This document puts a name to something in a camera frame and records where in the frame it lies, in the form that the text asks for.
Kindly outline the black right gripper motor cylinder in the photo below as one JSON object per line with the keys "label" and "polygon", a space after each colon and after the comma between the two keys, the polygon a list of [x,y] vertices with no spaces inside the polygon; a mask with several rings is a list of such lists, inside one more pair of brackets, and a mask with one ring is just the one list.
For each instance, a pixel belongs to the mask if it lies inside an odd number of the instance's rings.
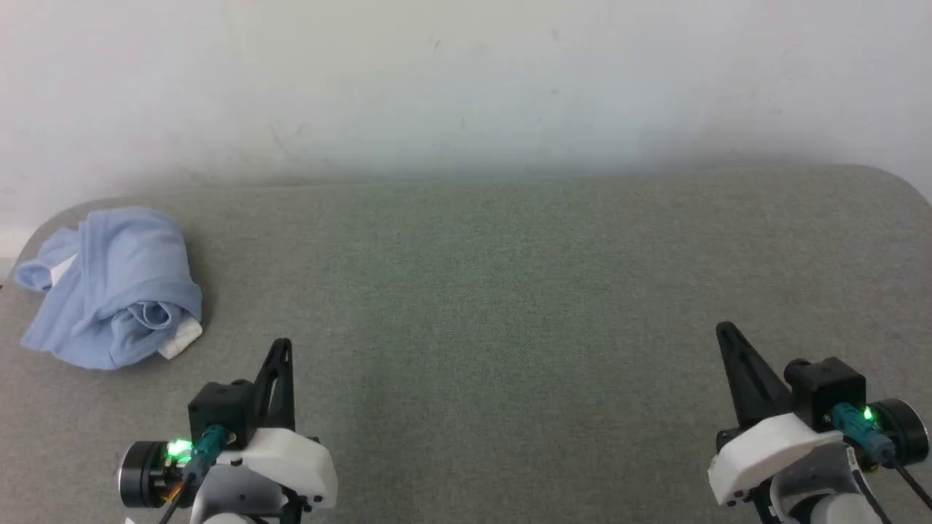
{"label": "black right gripper motor cylinder", "polygon": [[906,401],[888,398],[866,405],[873,424],[894,444],[896,463],[902,467],[928,458],[930,439],[920,414]]}

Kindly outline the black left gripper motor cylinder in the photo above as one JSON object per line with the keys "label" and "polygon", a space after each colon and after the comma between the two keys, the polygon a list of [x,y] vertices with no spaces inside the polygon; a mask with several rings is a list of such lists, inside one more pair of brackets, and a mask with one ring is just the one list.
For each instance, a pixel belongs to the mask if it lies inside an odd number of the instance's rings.
{"label": "black left gripper motor cylinder", "polygon": [[116,476],[123,507],[157,509],[166,504],[180,482],[180,469],[167,445],[167,441],[139,441],[127,449]]}

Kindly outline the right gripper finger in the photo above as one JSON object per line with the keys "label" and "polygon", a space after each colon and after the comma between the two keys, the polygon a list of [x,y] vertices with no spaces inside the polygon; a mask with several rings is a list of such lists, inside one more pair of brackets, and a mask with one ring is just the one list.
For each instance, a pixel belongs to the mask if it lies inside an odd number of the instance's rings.
{"label": "right gripper finger", "polygon": [[753,392],[754,408],[752,408],[755,420],[766,420],[766,418],[789,413],[791,411],[789,388],[754,347],[748,350],[748,354],[749,364],[754,368],[753,371],[749,371],[749,375],[756,391]]}
{"label": "right gripper finger", "polygon": [[749,364],[748,359],[748,350],[753,347],[732,322],[719,322],[716,325],[716,338],[718,338],[737,424],[742,429],[749,428],[756,423],[752,410],[754,408],[753,394],[756,391],[749,375],[749,371],[753,371],[754,368]]}

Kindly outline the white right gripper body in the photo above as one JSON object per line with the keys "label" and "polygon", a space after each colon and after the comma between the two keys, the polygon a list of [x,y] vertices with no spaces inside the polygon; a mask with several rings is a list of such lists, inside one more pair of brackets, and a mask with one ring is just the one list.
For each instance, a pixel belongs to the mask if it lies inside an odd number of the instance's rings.
{"label": "white right gripper body", "polygon": [[723,507],[846,507],[848,445],[792,413],[766,418],[719,449],[708,481]]}

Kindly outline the grey fabric sofa seat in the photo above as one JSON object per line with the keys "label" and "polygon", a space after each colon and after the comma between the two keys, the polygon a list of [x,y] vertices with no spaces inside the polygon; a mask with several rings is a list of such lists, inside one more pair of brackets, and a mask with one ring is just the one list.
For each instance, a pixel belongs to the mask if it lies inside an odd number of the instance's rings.
{"label": "grey fabric sofa seat", "polygon": [[172,216],[205,331],[91,372],[21,347],[0,289],[0,524],[123,524],[117,467],[189,434],[209,381],[293,342],[296,427],[329,448],[307,523],[745,524],[706,470],[735,424],[715,327],[776,372],[837,356],[932,431],[932,205],[855,165],[343,183],[93,200]]}

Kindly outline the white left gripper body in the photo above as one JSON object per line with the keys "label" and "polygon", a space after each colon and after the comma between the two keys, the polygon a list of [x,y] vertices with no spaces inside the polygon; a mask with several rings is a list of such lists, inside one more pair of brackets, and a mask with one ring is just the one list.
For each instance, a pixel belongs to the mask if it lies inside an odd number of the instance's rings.
{"label": "white left gripper body", "polygon": [[244,450],[224,451],[212,467],[218,511],[277,511],[290,492],[313,509],[332,509],[339,500],[330,452],[292,430],[260,428]]}

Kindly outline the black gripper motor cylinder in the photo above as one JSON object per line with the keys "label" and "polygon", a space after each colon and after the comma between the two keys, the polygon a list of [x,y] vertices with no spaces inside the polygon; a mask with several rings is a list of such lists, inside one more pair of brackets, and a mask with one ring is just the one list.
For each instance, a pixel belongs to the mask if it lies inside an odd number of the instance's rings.
{"label": "black gripper motor cylinder", "polygon": [[902,467],[928,458],[930,439],[920,414],[906,401],[888,398],[866,405],[873,424],[894,444],[896,463]]}
{"label": "black gripper motor cylinder", "polygon": [[157,509],[166,504],[180,482],[180,469],[167,445],[167,441],[139,441],[127,449],[116,476],[123,507]]}

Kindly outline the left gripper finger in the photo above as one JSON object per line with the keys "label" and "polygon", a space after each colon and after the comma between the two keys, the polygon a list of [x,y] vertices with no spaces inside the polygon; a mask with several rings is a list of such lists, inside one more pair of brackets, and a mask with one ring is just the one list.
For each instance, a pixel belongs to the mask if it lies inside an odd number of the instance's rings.
{"label": "left gripper finger", "polygon": [[259,427],[287,428],[287,339],[277,338],[260,367],[254,385],[254,412]]}
{"label": "left gripper finger", "polygon": [[294,417],[293,352],[289,338],[278,338],[273,344],[275,356],[275,386],[273,388],[273,426],[296,430]]}

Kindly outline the light blue polo shirt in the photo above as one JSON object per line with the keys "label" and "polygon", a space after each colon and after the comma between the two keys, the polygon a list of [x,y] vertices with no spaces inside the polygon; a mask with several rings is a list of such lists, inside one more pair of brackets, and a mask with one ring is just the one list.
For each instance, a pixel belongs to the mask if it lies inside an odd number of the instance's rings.
{"label": "light blue polo shirt", "polygon": [[80,368],[170,360],[203,334],[182,226],[160,211],[93,211],[54,232],[13,276],[44,295],[21,344]]}

